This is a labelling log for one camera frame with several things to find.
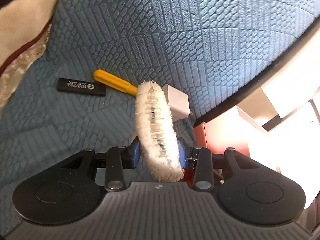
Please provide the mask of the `white fluffy headband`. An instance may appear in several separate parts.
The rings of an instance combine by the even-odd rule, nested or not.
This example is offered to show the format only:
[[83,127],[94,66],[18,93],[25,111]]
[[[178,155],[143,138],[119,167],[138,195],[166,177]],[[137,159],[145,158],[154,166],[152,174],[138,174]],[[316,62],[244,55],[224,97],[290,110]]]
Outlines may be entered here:
[[146,165],[157,181],[175,182],[184,176],[171,111],[161,87],[146,81],[137,88],[135,127]]

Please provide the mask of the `white charger plug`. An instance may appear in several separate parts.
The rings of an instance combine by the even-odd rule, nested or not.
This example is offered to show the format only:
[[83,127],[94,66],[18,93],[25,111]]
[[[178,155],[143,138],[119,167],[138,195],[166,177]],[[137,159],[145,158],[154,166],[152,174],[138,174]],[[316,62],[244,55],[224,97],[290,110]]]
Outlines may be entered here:
[[170,108],[172,120],[187,118],[190,115],[188,95],[168,84],[164,85],[162,90]]

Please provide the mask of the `yellow handled screwdriver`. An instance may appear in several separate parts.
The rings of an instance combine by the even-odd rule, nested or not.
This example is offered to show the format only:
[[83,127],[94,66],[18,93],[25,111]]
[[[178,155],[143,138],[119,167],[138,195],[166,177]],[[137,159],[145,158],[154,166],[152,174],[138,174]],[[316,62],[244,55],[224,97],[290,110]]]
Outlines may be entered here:
[[131,96],[137,96],[137,87],[132,85],[131,83],[112,75],[108,72],[105,72],[101,69],[96,70],[93,73],[93,78],[95,81],[103,83],[115,90],[118,90],[122,93],[129,94]]

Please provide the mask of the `black usb stick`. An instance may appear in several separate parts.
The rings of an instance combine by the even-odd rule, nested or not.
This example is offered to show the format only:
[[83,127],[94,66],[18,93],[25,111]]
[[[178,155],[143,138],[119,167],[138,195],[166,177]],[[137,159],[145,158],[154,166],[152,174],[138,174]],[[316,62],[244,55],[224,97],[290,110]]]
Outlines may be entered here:
[[66,93],[106,96],[106,85],[98,82],[59,78],[56,89]]

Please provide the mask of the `pink storage box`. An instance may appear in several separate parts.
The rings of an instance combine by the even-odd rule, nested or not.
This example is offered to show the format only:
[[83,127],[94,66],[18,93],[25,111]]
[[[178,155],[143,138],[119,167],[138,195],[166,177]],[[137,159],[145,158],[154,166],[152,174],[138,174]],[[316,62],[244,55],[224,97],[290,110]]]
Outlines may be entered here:
[[267,166],[268,132],[238,106],[194,127],[197,146],[224,154],[228,147]]

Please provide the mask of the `blue textured sofa cover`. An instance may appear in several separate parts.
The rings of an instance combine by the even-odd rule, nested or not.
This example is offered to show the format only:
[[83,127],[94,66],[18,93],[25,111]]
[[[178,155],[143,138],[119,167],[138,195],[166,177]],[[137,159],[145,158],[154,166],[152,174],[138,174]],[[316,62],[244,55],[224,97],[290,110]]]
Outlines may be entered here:
[[47,48],[1,116],[1,234],[20,219],[12,194],[25,179],[84,148],[131,142],[134,98],[57,91],[97,69],[133,85],[155,81],[189,97],[174,124],[195,144],[195,119],[257,79],[319,17],[319,0],[59,0]]

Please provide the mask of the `patterned blanket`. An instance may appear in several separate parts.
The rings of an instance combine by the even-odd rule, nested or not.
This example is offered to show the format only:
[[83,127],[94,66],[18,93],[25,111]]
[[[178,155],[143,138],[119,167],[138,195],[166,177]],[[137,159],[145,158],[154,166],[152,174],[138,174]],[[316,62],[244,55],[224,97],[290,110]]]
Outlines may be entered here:
[[1,109],[47,48],[58,0],[1,0]]

